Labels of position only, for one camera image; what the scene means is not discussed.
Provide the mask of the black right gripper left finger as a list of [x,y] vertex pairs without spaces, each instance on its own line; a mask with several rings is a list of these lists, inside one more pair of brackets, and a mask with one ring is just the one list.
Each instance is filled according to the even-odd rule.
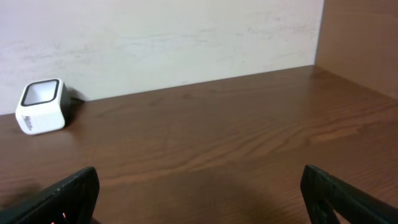
[[91,223],[100,182],[86,167],[1,211],[2,224]]

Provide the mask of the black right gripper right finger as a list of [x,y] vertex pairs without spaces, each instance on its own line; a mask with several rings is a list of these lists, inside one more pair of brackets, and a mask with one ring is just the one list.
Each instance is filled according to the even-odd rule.
[[397,223],[397,208],[316,166],[305,166],[300,189],[312,224],[339,223],[337,213],[350,223]]

